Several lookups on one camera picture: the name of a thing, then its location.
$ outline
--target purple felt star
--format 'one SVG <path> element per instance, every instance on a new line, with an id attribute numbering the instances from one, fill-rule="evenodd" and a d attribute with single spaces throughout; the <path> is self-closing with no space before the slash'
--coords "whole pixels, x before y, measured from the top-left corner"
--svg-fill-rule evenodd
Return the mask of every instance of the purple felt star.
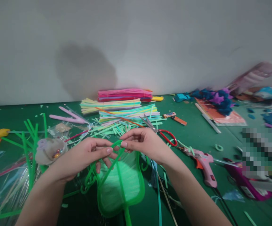
<path id="1" fill-rule="evenodd" d="M 221 102 L 224 101 L 224 97 L 220 97 L 218 96 L 218 93 L 215 94 L 215 96 L 213 96 L 213 99 L 210 100 L 211 102 L 214 102 L 216 104 L 220 104 Z"/>
<path id="2" fill-rule="evenodd" d="M 225 93 L 228 94 L 228 98 L 229 98 L 229 99 L 232 99 L 232 98 L 233 98 L 233 96 L 230 95 L 230 90 L 229 90 L 228 88 L 223 88 L 222 91 L 224 91 Z"/>

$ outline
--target hot glue gun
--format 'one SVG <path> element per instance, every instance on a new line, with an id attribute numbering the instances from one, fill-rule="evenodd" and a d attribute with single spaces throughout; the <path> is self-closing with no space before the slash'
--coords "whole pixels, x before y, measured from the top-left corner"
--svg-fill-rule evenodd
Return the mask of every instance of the hot glue gun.
<path id="1" fill-rule="evenodd" d="M 205 176 L 205 184 L 207 186 L 216 188 L 217 187 L 217 181 L 213 175 L 212 169 L 209 165 L 209 163 L 213 162 L 213 157 L 212 155 L 209 155 L 208 153 L 203 153 L 202 151 L 193 149 L 193 152 L 195 155 L 193 155 L 193 153 L 187 149 L 187 148 L 181 148 L 181 147 L 177 147 L 181 150 L 183 150 L 183 152 L 185 152 L 186 155 L 193 157 L 196 160 L 196 168 L 197 169 L 202 169 L 204 172 L 204 176 Z"/>

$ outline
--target green tabletop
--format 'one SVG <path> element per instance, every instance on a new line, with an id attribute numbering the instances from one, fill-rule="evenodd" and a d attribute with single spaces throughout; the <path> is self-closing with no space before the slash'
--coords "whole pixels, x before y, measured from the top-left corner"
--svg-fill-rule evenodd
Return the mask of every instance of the green tabletop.
<path id="1" fill-rule="evenodd" d="M 69 103 L 52 103 L 44 104 L 42 107 L 38 105 L 16 105 L 16 106 L 0 106 L 0 128 L 9 128 L 11 130 L 26 130 L 23 121 L 30 119 L 33 124 L 39 123 L 39 131 L 44 130 L 43 117 L 40 116 L 41 113 L 46 113 L 47 124 L 49 126 L 54 126 L 60 121 L 54 120 L 48 117 L 49 114 L 66 116 L 66 113 L 62 112 L 58 106 L 68 105 L 70 108 L 76 112 L 80 112 L 79 102 L 69 102 Z M 234 126 L 222 126 L 219 127 L 221 134 L 217 134 L 212 127 L 205 121 L 201 116 L 200 111 L 196 108 L 194 103 L 175 103 L 172 96 L 164 96 L 162 102 L 155 103 L 158 111 L 163 115 L 165 113 L 175 112 L 177 116 L 187 122 L 187 126 L 183 126 L 178 122 L 168 119 L 163 122 L 163 125 L 159 128 L 169 130 L 173 133 L 178 140 L 183 142 L 187 146 L 192 146 L 195 149 L 201 150 L 203 152 L 211 154 L 214 158 L 222 159 L 223 157 L 230 158 L 237 161 L 234 158 L 235 154 L 239 154 L 236 146 L 242 147 L 242 127 Z M 255 120 L 248 118 L 245 108 L 234 107 L 234 109 L 240 113 L 247 121 L 250 127 L 254 128 L 264 128 L 262 117 L 260 116 L 261 110 L 257 110 Z M 87 115 L 85 118 L 95 118 L 98 114 Z M 79 129 L 72 129 L 71 135 L 80 132 Z M 9 134 L 8 139 L 19 141 L 18 137 L 14 134 Z M 114 142 L 118 139 L 112 135 L 110 141 Z M 218 144 L 224 148 L 223 152 L 219 152 L 214 148 L 214 145 Z M 0 150 L 6 151 L 5 154 L 0 159 L 0 170 L 5 168 L 7 165 L 15 162 L 23 154 L 23 150 L 2 141 L 0 144 Z M 176 148 L 172 150 L 182 159 L 182 161 L 191 170 L 194 176 L 197 178 L 199 183 L 205 189 L 209 196 L 216 195 L 210 187 L 204 184 L 204 175 L 202 170 L 196 169 L 195 161 L 187 157 L 181 151 Z M 238 189 L 236 185 L 232 185 L 227 177 L 229 173 L 220 164 L 211 164 L 211 168 L 216 177 L 218 183 L 218 189 L 222 195 L 233 189 Z M 84 170 L 80 177 L 75 178 L 72 182 L 68 183 L 66 186 L 65 193 L 69 193 L 80 188 L 83 183 L 83 179 L 86 176 L 87 171 Z M 145 180 L 145 197 L 143 201 L 137 205 L 130 207 L 131 221 L 133 225 L 159 225 L 158 216 L 158 199 L 157 191 L 148 186 L 148 182 L 151 177 L 151 168 L 143 172 Z M 0 189 L 5 182 L 6 176 L 0 178 Z M 125 225 L 123 214 L 118 216 L 105 219 L 103 218 L 97 207 L 97 187 L 93 185 L 90 191 L 86 195 L 76 194 L 69 198 L 64 199 L 63 203 L 68 204 L 67 208 L 61 208 L 58 225 Z M 171 186 L 167 189 L 168 194 L 178 199 L 173 188 Z M 263 202 L 254 201 L 248 198 L 244 198 L 245 203 L 238 201 L 228 201 L 231 212 L 233 213 L 238 225 L 251 225 L 248 218 L 245 216 L 244 211 L 246 211 L 257 225 L 272 225 L 272 198 Z M 220 209 L 229 217 L 225 207 L 222 205 L 221 201 L 217 201 L 217 205 Z M 172 216 L 169 212 L 169 208 L 166 203 L 166 199 L 161 192 L 161 207 L 162 207 L 162 224 L 163 225 L 174 225 Z M 176 217 L 178 225 L 188 225 L 189 220 L 184 212 L 179 207 L 172 205 L 173 213 Z"/>

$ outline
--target red scissors handle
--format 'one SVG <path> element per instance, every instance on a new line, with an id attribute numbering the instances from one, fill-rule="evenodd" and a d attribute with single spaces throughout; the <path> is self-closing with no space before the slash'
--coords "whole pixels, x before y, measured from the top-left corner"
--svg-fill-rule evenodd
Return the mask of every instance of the red scissors handle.
<path id="1" fill-rule="evenodd" d="M 167 130 L 158 130 L 158 132 L 160 132 L 160 135 L 171 145 L 171 146 L 173 146 L 173 147 L 175 147 L 175 146 L 177 146 L 178 145 L 178 142 L 177 142 L 177 139 L 174 137 L 174 135 L 171 133 L 171 132 L 169 132 L 169 131 L 167 131 Z M 172 143 L 172 142 L 170 142 L 169 141 L 169 139 L 165 136 L 165 134 L 164 133 L 167 133 L 169 136 L 171 136 L 172 138 L 173 138 L 173 140 L 174 140 L 174 143 Z"/>

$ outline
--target green leaf craft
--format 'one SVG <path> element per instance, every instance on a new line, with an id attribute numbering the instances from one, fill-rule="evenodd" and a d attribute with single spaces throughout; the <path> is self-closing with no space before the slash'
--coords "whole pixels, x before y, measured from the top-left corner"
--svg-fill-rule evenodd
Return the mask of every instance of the green leaf craft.
<path id="1" fill-rule="evenodd" d="M 112 147 L 120 147 L 121 142 L 118 140 Z M 110 218 L 124 211 L 128 226 L 131 225 L 129 206 L 140 203 L 145 193 L 139 156 L 139 152 L 126 153 L 124 148 L 121 148 L 109 169 L 105 164 L 101 164 L 100 173 L 95 173 L 98 184 L 97 201 L 101 214 Z"/>

